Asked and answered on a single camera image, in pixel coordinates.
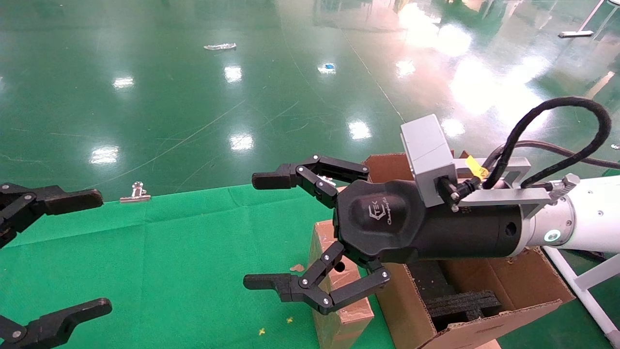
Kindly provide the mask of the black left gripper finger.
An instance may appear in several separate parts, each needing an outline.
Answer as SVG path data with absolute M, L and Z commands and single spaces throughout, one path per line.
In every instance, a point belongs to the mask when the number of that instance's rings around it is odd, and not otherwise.
M 111 301 L 98 298 L 51 312 L 22 326 L 1 317 L 2 349 L 53 349 L 68 342 L 79 324 L 110 314 Z
M 27 188 L 3 183 L 0 188 L 0 247 L 11 243 L 42 216 L 59 216 L 103 205 L 99 190 L 65 192 L 60 186 Z

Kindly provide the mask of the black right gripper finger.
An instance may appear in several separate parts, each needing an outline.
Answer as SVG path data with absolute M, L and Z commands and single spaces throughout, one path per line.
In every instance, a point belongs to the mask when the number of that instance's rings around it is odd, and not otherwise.
M 290 273 L 247 274 L 243 285 L 249 290 L 276 291 L 281 302 L 304 302 L 322 315 L 336 312 L 370 296 L 390 280 L 389 271 L 378 260 L 368 261 L 368 275 L 347 285 L 325 292 L 320 283 L 348 256 L 343 244 L 335 241 L 302 276 Z
M 327 208 L 335 208 L 339 191 L 328 179 L 345 183 L 367 180 L 370 170 L 361 163 L 321 155 L 297 163 L 283 163 L 274 172 L 252 174 L 257 190 L 284 190 L 300 187 Z

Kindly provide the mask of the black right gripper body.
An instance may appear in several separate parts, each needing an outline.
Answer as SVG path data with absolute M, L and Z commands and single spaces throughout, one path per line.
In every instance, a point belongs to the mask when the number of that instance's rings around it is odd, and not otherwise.
M 503 258 L 516 251 L 523 225 L 518 205 L 427 207 L 405 180 L 353 182 L 338 194 L 334 218 L 338 241 L 361 263 Z

